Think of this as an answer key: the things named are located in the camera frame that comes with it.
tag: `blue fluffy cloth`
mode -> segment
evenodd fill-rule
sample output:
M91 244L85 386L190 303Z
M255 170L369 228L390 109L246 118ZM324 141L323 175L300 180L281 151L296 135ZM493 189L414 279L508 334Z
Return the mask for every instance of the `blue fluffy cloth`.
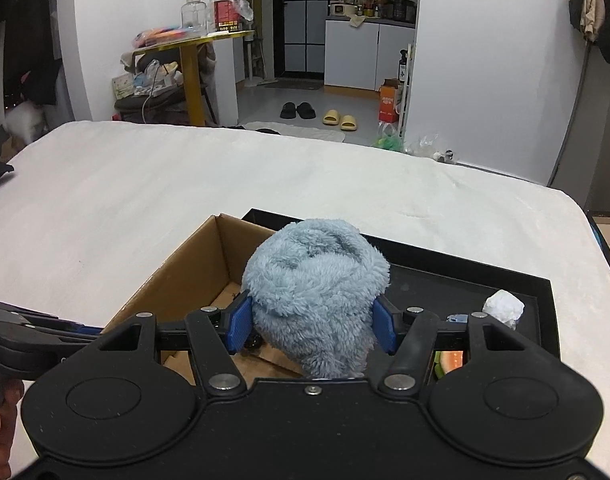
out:
M371 307L389 264L342 220L305 220L266 240L247 263L243 289L256 330L310 378L359 377L374 344Z

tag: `floor mat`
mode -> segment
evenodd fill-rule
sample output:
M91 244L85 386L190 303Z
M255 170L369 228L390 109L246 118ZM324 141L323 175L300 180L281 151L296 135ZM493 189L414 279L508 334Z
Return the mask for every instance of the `floor mat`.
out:
M287 88L292 90L319 90L325 82L322 79L279 79L275 83L263 85L266 88Z
M331 142L343 142L344 133L335 130L322 130L320 128L305 128L303 126L294 126L293 124L283 123L263 123L255 121L253 123L243 124L245 130L259 130L260 128L268 128L275 130L281 135L287 137L303 137L305 139L320 139L330 140Z

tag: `slipper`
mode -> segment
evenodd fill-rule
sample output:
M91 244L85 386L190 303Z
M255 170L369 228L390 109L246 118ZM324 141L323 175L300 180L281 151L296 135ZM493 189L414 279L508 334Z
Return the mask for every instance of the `slipper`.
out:
M314 109L311 107L311 104L309 104L309 103L301 103L301 104L299 104L298 108L296 108L296 111L300 115L301 119L314 119L314 118L316 118L316 112L314 111Z
M336 110L329 110L323 117L323 124L336 126L341 121L340 114Z
M294 103L287 102L282 106L280 111L281 119L295 119L296 118L296 105Z
M358 129L358 123L353 115L342 116L341 130L346 132L355 132Z

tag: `doorway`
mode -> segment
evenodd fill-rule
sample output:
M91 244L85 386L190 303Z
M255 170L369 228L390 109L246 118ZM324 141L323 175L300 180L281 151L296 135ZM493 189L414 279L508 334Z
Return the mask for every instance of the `doorway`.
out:
M274 0L274 63L278 77L322 79L329 0Z

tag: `yellow slipper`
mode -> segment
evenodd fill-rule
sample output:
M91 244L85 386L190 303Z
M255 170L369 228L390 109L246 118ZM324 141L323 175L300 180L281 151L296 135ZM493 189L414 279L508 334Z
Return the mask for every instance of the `yellow slipper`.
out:
M358 129L358 123L353 115L342 116L341 130L346 132L355 132Z
M329 110L323 117L323 124L328 126L336 126L341 120L340 114L336 110Z

